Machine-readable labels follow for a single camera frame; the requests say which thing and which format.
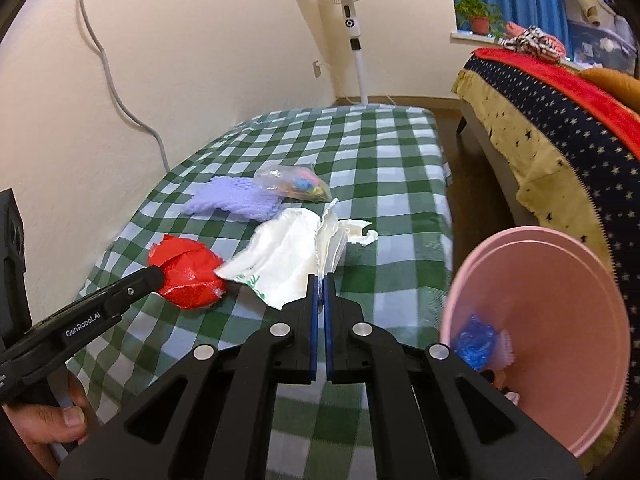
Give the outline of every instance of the bed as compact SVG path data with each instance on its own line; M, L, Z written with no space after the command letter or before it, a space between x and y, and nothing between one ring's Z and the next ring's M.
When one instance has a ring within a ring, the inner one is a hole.
M482 146L516 224L581 240L622 292L632 327L628 393L585 458L598 462L620 417L625 428L640 404L640 118L567 70L506 50L477 50L453 91L459 131Z
M340 200L338 216L368 220L380 234L367 247L347 249L337 270L338 294L359 302L368 321L402 343L435 342L452 271L452 231L446 164L433 115L423 108L292 110L238 124L156 186L98 259L81 296L146 265L148 248L164 234L199 240L229 259L258 224L222 211L185 217L180 205L213 175L252 176L267 161L312 164ZM302 206L322 214L325 204ZM240 344L277 314L237 283L228 284L219 303L195 311L179 310L152 294L68 366L106 421L194 345ZM319 364L312 386L278 388L267 478L374 477L361 384L327 384Z

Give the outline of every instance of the flower pot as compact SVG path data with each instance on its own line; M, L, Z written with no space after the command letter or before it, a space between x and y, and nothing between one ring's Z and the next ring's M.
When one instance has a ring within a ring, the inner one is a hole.
M474 34L487 36L489 34L489 18L472 18L471 30Z

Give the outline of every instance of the orange pillow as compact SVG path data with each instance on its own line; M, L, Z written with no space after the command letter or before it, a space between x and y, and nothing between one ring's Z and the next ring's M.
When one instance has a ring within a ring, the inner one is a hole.
M588 68L578 74L640 114L640 81L610 68Z

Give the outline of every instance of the hand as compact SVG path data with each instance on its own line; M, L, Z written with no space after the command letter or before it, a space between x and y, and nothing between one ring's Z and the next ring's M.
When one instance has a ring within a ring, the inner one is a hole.
M75 404L72 408L36 404L3 406L16 433L40 465L52 476L58 471L58 462L53 457L49 444L76 440L82 444L88 437L89 429L98 426L97 417L84 394L82 384L71 372L68 376L69 397Z

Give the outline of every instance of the mattress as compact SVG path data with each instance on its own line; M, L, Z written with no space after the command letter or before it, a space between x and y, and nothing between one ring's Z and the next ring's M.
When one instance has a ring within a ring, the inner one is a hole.
M238 124L165 176L98 259L81 296L145 266L149 247L164 234L199 240L225 260L242 250L256 222L223 211L187 217L180 208L213 176L252 176L265 164L312 165L339 199L338 216L370 221L378 231L377 242L347 248L336 273L338 295L360 303L366 320L402 343L436 342L452 231L446 163L433 115L423 108L290 110ZM285 206L322 214L326 205ZM220 302L195 311L152 294L68 366L106 421L194 346L241 344L278 314L237 283ZM328 384L324 363L313 385L279 386L270 442L267 478L375 476L364 386Z

